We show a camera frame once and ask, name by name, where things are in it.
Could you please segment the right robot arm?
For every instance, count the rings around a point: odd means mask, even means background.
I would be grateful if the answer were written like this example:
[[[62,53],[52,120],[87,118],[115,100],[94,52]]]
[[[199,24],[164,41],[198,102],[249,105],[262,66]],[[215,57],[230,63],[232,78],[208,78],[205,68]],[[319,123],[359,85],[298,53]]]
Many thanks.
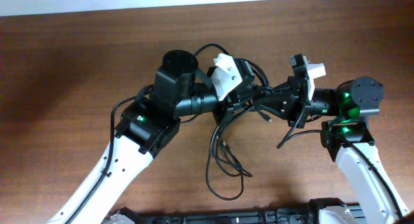
[[[310,78],[291,76],[253,103],[288,122],[290,130],[279,146],[309,134],[303,129],[308,117],[329,117],[316,133],[351,185],[368,223],[395,223],[409,214],[369,130],[368,120],[379,113],[383,93],[383,85],[366,76],[336,89],[317,89]]]

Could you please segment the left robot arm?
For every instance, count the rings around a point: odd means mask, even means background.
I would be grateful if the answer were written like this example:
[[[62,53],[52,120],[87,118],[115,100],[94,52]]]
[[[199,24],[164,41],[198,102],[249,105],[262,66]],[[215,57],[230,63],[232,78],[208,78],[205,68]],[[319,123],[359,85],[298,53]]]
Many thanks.
[[[127,98],[120,121],[111,113],[110,141],[92,171],[49,223],[100,223],[130,183],[178,133],[181,118],[215,111],[241,77],[236,60],[220,53],[211,74],[196,55],[171,50],[153,84]]]

